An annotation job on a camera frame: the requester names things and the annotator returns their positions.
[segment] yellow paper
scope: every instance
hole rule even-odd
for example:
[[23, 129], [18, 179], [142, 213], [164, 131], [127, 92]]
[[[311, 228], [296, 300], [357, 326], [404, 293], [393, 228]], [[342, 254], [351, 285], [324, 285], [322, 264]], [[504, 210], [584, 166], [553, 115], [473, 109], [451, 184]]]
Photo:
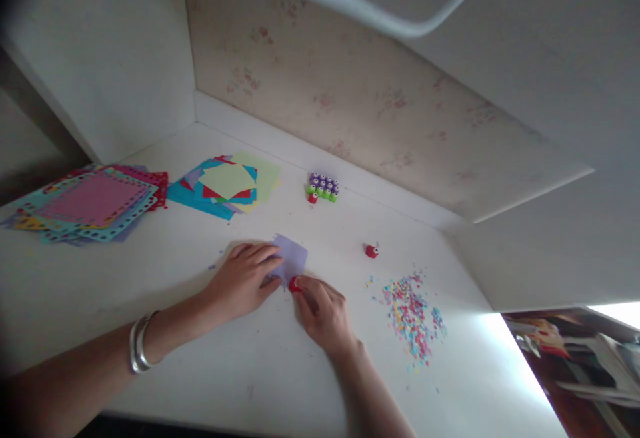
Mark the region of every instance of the yellow paper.
[[12, 228], [14, 229], [26, 229], [26, 230], [45, 230], [48, 229], [46, 225], [44, 225], [38, 218], [33, 217], [31, 215], [25, 215], [13, 224]]
[[[273, 186], [273, 189], [278, 188], [278, 186], [280, 186], [280, 178], [278, 178], [278, 181], [276, 181], [275, 185]], [[232, 204], [233, 204], [233, 206], [238, 208], [238, 210], [242, 211], [243, 213], [250, 213], [256, 208], [256, 206], [258, 206], [260, 204], [260, 202], [258, 200], [256, 200], [250, 205], [242, 205], [240, 203], [232, 203]]]
[[231, 160], [234, 163], [254, 167], [258, 170], [258, 179], [255, 182], [256, 198], [257, 201], [266, 203], [271, 195], [271, 190], [275, 188], [276, 182], [280, 178], [280, 165], [258, 158], [246, 151], [238, 151]]
[[207, 168], [204, 172], [204, 175], [200, 177], [200, 182], [227, 200], [241, 191], [256, 187], [256, 182], [240, 164], [225, 163], [215, 168]]

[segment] green paper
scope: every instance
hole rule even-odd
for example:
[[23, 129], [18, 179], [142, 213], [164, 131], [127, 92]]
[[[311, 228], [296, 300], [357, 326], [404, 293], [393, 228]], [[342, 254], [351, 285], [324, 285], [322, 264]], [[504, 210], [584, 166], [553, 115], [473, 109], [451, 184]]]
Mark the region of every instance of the green paper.
[[218, 195], [230, 200], [241, 191], [254, 188], [255, 181], [249, 172], [240, 164], [224, 163], [215, 168], [204, 169], [200, 183], [211, 188]]
[[271, 190], [275, 187], [278, 177], [280, 176], [280, 165], [258, 158], [246, 151], [238, 151], [231, 160], [238, 164], [257, 168], [258, 179], [254, 185], [257, 192], [257, 200], [263, 203], [268, 201]]

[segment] finger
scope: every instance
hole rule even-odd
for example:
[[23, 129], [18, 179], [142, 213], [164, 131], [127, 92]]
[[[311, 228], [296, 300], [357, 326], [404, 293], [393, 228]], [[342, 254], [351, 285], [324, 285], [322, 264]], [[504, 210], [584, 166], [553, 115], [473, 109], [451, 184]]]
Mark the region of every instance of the finger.
[[258, 297], [260, 298], [260, 303], [264, 303], [267, 298], [269, 298], [273, 292], [275, 292], [280, 285], [282, 285], [282, 280], [277, 278], [275, 280], [271, 280], [258, 290]]
[[336, 288], [332, 287], [326, 281], [321, 280], [320, 278], [316, 278], [316, 280], [318, 280], [320, 283], [322, 283], [322, 286], [324, 286], [327, 289], [327, 293], [329, 294], [329, 297], [332, 298], [332, 300], [334, 298], [336, 298], [336, 299], [346, 299], [345, 296], [342, 293], [340, 293], [338, 290], [336, 290]]
[[331, 308], [331, 298], [329, 298], [327, 289], [319, 280], [308, 276], [300, 276], [295, 280], [295, 284], [311, 294], [316, 303], [318, 303], [321, 313]]
[[282, 257], [271, 257], [271, 258], [268, 258], [268, 259], [264, 260], [262, 263], [260, 263], [260, 266], [259, 266], [260, 273], [259, 273], [259, 275], [262, 276], [262, 277], [268, 276], [268, 274], [270, 274], [270, 272], [272, 272], [273, 270], [278, 268], [280, 263], [282, 263], [284, 260], [285, 259], [282, 258]]
[[250, 249], [248, 252], [245, 253], [246, 257], [250, 257], [250, 256], [254, 256], [256, 253], [260, 252], [260, 250], [271, 246], [270, 243], [260, 243], [258, 245], [255, 245], [252, 249]]
[[311, 312], [311, 308], [302, 293], [295, 293], [293, 296], [295, 297], [295, 302], [298, 304], [298, 309], [300, 310], [302, 325], [306, 329], [311, 326], [313, 322], [313, 313]]
[[253, 245], [250, 243], [242, 243], [236, 247], [233, 247], [229, 254], [229, 258], [236, 258], [244, 250], [251, 248]]
[[252, 254], [251, 261], [255, 264], [262, 263], [264, 260], [269, 258], [272, 255], [275, 255], [278, 251], [280, 251], [280, 247], [275, 246], [266, 246], [262, 248], [260, 251]]

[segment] hand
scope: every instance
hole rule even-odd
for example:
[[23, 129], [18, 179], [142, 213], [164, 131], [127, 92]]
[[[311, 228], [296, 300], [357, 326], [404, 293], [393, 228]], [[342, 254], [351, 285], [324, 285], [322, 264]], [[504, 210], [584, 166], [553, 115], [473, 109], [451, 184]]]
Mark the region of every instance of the hand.
[[307, 276], [297, 277], [295, 284], [302, 292], [293, 296], [305, 331], [312, 340], [333, 360], [355, 353], [359, 340], [351, 330], [344, 295], [324, 281]]
[[270, 243], [243, 243], [231, 250], [220, 271], [199, 294], [206, 308], [214, 312], [218, 322], [214, 324], [248, 315], [278, 289], [280, 278], [263, 286], [265, 277], [283, 261], [273, 256], [278, 251], [280, 248]]

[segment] white desk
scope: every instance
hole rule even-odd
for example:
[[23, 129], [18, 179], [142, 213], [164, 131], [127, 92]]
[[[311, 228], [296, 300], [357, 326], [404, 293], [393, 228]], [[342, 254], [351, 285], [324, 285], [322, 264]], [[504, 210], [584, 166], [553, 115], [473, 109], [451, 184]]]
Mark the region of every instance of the white desk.
[[[440, 232], [348, 189], [338, 203], [310, 209], [306, 170], [198, 123], [128, 162], [176, 180], [207, 157], [240, 149], [279, 163], [282, 184], [267, 204], [229, 224], [168, 202], [169, 209], [144, 216], [124, 244], [44, 245], [35, 233], [0, 230], [0, 306], [13, 370], [188, 296], [229, 243], [280, 233], [309, 250], [309, 273], [346, 295], [358, 336], [419, 436], [566, 436], [506, 325]], [[363, 243], [376, 241], [381, 253], [372, 260]], [[388, 310], [371, 299], [410, 274], [413, 262], [427, 270], [424, 288], [449, 330], [420, 374], [407, 372], [412, 361], [387, 326]], [[365, 288], [370, 275], [374, 286]], [[337, 380], [296, 321], [289, 292], [174, 352], [109, 410], [257, 435], [340, 437], [348, 430]]]

